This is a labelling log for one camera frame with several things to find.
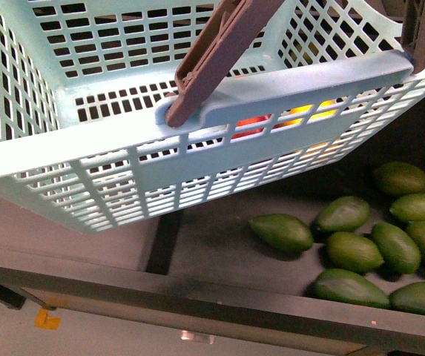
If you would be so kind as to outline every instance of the brown handle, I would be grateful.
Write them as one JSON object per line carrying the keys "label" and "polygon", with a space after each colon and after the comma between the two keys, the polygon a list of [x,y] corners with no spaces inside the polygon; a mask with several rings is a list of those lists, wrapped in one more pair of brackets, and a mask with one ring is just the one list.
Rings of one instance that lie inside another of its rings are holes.
{"label": "brown handle", "polygon": [[179,97],[166,113],[178,127],[224,79],[284,0],[223,0],[176,71]]}
{"label": "brown handle", "polygon": [[425,69],[425,0],[406,0],[401,45],[413,58],[413,73]]}

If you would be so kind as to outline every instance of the yellow fruit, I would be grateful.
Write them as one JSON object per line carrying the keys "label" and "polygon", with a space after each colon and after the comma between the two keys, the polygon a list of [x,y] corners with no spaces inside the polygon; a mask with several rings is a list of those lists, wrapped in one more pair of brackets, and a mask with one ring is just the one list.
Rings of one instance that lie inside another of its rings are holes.
{"label": "yellow fruit", "polygon": [[[319,107],[320,108],[324,108],[326,106],[330,106],[333,105],[334,102],[332,100],[326,100],[325,102],[322,102]],[[289,111],[289,114],[292,115],[294,113],[304,113],[306,111],[308,111],[309,109],[311,109],[311,105],[304,105],[304,106],[300,106],[298,108],[294,108],[291,109]],[[311,116],[311,118],[309,119],[311,120],[316,120],[316,119],[322,119],[323,117],[327,117],[327,116],[331,116],[333,113],[335,113],[336,110],[330,110],[330,111],[324,111],[322,113],[316,113],[315,115]],[[275,125],[273,128],[282,128],[284,126],[291,126],[291,125],[296,125],[299,124],[301,121],[301,119],[294,119],[294,120],[290,120],[287,122],[282,122],[281,124]]]}

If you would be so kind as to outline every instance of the floor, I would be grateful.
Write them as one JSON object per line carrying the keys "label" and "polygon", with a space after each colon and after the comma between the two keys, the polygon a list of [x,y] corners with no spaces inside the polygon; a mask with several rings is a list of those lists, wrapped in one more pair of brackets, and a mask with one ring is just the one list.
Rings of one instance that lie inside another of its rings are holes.
{"label": "floor", "polygon": [[20,311],[0,304],[0,356],[320,356],[313,352],[216,337],[212,345],[183,341],[180,330],[59,309],[57,330],[34,326],[39,306]]}

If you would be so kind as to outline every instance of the red fruit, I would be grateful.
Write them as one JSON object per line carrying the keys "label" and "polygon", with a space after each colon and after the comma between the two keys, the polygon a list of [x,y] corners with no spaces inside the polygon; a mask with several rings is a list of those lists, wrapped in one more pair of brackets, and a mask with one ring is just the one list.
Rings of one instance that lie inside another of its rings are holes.
{"label": "red fruit", "polygon": [[[245,120],[239,121],[237,123],[237,127],[239,127],[239,126],[247,126],[247,125],[254,124],[256,122],[266,121],[269,118],[270,118],[270,115],[251,117],[250,119],[245,119]],[[232,139],[238,139],[239,137],[244,137],[244,136],[259,134],[262,131],[263,131],[262,128],[255,128],[254,130],[245,131],[245,132],[241,132],[241,133],[236,133],[235,135],[232,136]]]}

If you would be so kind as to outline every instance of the light blue basket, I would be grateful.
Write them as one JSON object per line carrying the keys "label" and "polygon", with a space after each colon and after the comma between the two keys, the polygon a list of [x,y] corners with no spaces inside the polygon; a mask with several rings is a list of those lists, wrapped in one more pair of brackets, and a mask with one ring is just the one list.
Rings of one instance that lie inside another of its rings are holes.
{"label": "light blue basket", "polygon": [[91,233],[338,161],[425,97],[425,70],[410,75],[399,24],[325,3],[286,1],[169,128],[174,71],[217,1],[0,0],[0,196]]}

